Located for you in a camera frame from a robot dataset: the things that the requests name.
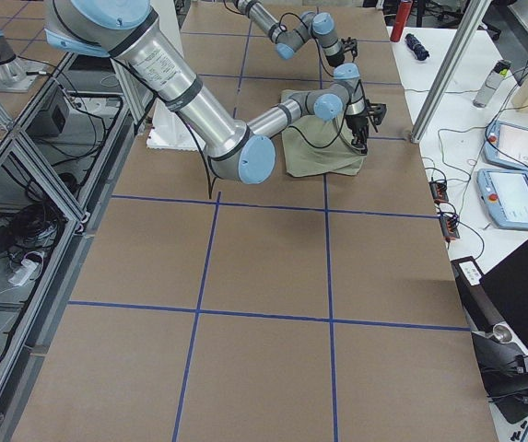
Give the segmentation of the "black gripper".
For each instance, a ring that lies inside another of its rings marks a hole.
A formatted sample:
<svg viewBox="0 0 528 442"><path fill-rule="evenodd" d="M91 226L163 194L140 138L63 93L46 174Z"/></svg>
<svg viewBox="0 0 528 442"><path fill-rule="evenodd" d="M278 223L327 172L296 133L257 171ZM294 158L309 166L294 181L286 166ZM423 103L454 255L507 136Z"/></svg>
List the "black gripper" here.
<svg viewBox="0 0 528 442"><path fill-rule="evenodd" d="M385 103L374 103L369 99L360 99L346 107L346 125L352 132L350 145L354 152L368 154L369 126L377 132L386 113Z"/></svg>
<svg viewBox="0 0 528 442"><path fill-rule="evenodd" d="M358 40L352 37L337 39L325 48L325 59L331 67L345 63L346 54L350 53L352 61L358 58Z"/></svg>

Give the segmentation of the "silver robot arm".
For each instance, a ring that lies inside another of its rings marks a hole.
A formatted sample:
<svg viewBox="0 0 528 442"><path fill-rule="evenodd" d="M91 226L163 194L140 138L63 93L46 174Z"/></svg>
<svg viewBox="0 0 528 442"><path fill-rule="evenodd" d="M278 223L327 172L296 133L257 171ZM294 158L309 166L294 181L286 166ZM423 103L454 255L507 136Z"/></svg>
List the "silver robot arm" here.
<svg viewBox="0 0 528 442"><path fill-rule="evenodd" d="M205 142L205 165L223 180L265 181L276 162L273 136L310 115L325 122L343 117L355 152L367 154L369 130L381 124L386 106L369 101L357 65L345 60L346 52L357 51L356 41L339 38L328 13L303 13L297 27L287 29L259 1L234 5L284 60L308 41L317 41L334 69L331 86L293 93L244 122L223 108L186 63L160 30L158 12L148 1L48 1L45 33L56 49L129 64L134 77Z"/></svg>
<svg viewBox="0 0 528 442"><path fill-rule="evenodd" d="M307 11L296 15L297 24L288 28L274 17L260 1L233 1L237 12L247 17L275 45L276 53L284 60L291 59L308 41L315 41L319 51L331 67L346 62L346 54L352 60L358 57L356 39L338 36L334 18L328 12Z"/></svg>

